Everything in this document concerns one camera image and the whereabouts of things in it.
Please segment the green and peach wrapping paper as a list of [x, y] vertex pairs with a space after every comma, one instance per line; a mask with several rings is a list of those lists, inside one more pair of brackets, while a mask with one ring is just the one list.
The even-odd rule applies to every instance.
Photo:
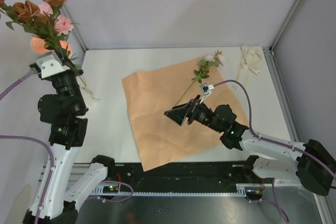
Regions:
[[152, 71], [137, 71], [122, 85], [128, 116], [145, 171], [221, 145], [220, 134], [193, 122], [177, 125], [164, 115], [201, 94], [193, 82], [200, 59]]

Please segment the peach rose stem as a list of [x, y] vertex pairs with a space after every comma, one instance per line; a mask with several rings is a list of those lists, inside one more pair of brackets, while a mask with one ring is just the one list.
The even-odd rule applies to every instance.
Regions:
[[[72, 52], [72, 47], [68, 42], [61, 40], [60, 45], [62, 49], [67, 49], [67, 56], [71, 61], [77, 60], [79, 58], [77, 54]], [[50, 49], [47, 49], [46, 43], [43, 39], [35, 36], [33, 36], [30, 40], [30, 47], [33, 50], [33, 52], [39, 55], [43, 55], [52, 51]]]

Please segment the pink peony stem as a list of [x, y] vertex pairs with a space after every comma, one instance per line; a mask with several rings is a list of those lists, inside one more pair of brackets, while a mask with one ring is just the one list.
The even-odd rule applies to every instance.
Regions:
[[57, 32], [58, 36], [60, 37], [61, 41], [67, 41], [70, 33], [72, 32], [74, 25], [71, 22], [71, 20], [60, 14], [60, 11], [55, 9], [55, 12], [53, 8], [48, 3], [42, 3], [38, 5], [40, 13], [42, 14], [42, 17], [47, 17], [47, 20], [49, 21], [49, 18], [53, 20], [54, 22], [54, 29]]

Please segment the pale pink blossom stem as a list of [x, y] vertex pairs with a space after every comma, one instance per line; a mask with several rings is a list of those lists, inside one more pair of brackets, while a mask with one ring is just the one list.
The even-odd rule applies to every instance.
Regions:
[[202, 84], [204, 79], [209, 78], [210, 69], [212, 67], [222, 67], [224, 65], [225, 57], [222, 51], [217, 50], [213, 55], [204, 56], [198, 61], [198, 69], [193, 70], [194, 77], [192, 78], [191, 84], [181, 95], [179, 100], [176, 102], [175, 106], [179, 105], [183, 97], [188, 93], [188, 91], [193, 87], [195, 83]]

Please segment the brown rose stem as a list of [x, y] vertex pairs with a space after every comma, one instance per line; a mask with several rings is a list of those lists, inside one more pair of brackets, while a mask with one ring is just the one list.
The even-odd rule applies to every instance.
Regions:
[[[42, 0], [42, 3], [48, 3], [54, 10], [60, 11], [63, 4], [67, 0]], [[17, 24], [24, 32], [32, 36], [41, 38], [45, 41], [47, 49], [54, 51], [62, 63], [75, 69], [77, 75], [82, 75], [83, 70], [78, 64], [73, 63], [67, 56], [67, 49], [62, 49], [60, 45], [60, 37], [54, 29], [54, 22], [52, 19], [42, 17], [37, 4], [30, 0], [25, 2], [15, 2], [13, 5], [6, 4], [6, 0], [1, 0], [1, 14], [7, 16], [10, 21], [6, 22], [6, 26], [11, 30], [13, 25]]]

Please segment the cream printed ribbon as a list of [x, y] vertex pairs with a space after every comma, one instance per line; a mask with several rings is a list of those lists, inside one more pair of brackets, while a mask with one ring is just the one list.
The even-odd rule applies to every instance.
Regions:
[[240, 48], [241, 57], [236, 72], [236, 81], [247, 87], [252, 75], [258, 76], [261, 71], [259, 65], [263, 60], [263, 51], [260, 47], [243, 45]]

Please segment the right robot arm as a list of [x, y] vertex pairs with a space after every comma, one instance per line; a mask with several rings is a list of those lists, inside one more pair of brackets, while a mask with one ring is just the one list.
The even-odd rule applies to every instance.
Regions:
[[279, 178], [300, 182], [308, 191], [327, 196], [335, 180], [335, 159], [316, 140], [308, 143], [270, 140], [237, 122], [229, 105], [211, 110], [199, 98], [175, 106], [164, 115], [178, 125], [198, 122], [221, 134], [228, 149], [254, 152], [242, 169], [243, 179], [254, 183], [259, 178]]

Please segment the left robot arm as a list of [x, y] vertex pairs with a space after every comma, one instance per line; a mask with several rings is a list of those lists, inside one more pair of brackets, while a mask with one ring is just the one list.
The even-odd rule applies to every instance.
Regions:
[[115, 178], [115, 161], [97, 155], [88, 170], [67, 189], [71, 170], [86, 135], [88, 108], [76, 77], [82, 71], [47, 70], [39, 77], [48, 80], [56, 94], [44, 95], [38, 102], [40, 120], [51, 125], [47, 173], [43, 176], [34, 203], [24, 216], [24, 223], [75, 223], [79, 210], [92, 191], [103, 181]]

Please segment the white ribbed ceramic vase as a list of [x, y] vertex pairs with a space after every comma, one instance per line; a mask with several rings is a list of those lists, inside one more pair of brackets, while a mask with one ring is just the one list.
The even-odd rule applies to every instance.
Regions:
[[87, 107], [92, 106], [96, 102], [100, 101], [100, 99], [96, 98], [94, 93], [89, 89], [83, 76], [77, 76], [76, 79], [79, 84], [81, 95]]

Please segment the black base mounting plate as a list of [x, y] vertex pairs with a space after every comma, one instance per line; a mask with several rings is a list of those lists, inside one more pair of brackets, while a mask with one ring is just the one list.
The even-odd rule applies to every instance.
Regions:
[[244, 162], [169, 163], [144, 171], [141, 163], [118, 163], [108, 171], [108, 180], [124, 182], [135, 192], [228, 193], [238, 184], [270, 184], [244, 170]]

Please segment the right aluminium table rail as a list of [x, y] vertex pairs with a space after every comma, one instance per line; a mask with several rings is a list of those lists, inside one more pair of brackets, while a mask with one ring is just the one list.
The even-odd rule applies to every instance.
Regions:
[[295, 122], [295, 118], [290, 107], [289, 99], [285, 89], [284, 82], [282, 80], [278, 64], [276, 63], [275, 53], [267, 46], [262, 47], [264, 57], [273, 81], [276, 94], [280, 103], [281, 110], [283, 112], [287, 129], [292, 141], [301, 142], [299, 131]]

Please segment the left aluminium frame post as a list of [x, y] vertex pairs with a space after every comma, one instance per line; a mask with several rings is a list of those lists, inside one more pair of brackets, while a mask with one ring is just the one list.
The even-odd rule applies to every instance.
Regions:
[[[67, 8], [66, 4], [63, 4], [63, 7], [61, 8], [61, 13], [64, 14], [65, 16], [67, 16], [68, 18], [70, 18], [73, 22], [75, 21], [74, 18], [72, 17], [72, 15], [69, 12], [69, 9]], [[84, 42], [82, 36], [80, 35], [80, 32], [78, 30], [78, 23], [74, 24], [74, 29], [72, 32], [76, 42], [79, 44], [81, 50], [83, 52], [86, 52], [88, 50], [86, 43]]]

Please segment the aluminium frame post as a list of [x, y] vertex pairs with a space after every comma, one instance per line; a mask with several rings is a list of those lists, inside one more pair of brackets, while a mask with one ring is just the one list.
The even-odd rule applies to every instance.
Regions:
[[[67, 8], [66, 4], [63, 4], [63, 7], [61, 8], [61, 13], [64, 14], [65, 16], [67, 16], [68, 18], [70, 18], [73, 22], [75, 21], [74, 18], [72, 17], [72, 15], [69, 12], [69, 9]], [[80, 32], [78, 30], [78, 23], [74, 24], [74, 29], [72, 32], [76, 42], [79, 44], [81, 50], [83, 52], [86, 52], [88, 50], [86, 43], [84, 42], [82, 36], [80, 35]]]
[[286, 31], [290, 27], [291, 23], [294, 21], [298, 11], [304, 4], [305, 0], [294, 0], [288, 13], [285, 16], [285, 19], [281, 23], [280, 28], [278, 29], [271, 45], [269, 46], [270, 51], [274, 51], [278, 44], [280, 43], [282, 37], [285, 35]]

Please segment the right aluminium frame post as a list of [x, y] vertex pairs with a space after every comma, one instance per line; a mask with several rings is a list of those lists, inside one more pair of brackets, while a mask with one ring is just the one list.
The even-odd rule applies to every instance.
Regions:
[[278, 29], [271, 45], [269, 46], [270, 51], [274, 51], [278, 44], [280, 43], [282, 37], [285, 35], [286, 31], [290, 27], [291, 23], [294, 21], [298, 11], [304, 4], [305, 0], [294, 0], [288, 13], [285, 16], [285, 19], [281, 23], [280, 28]]

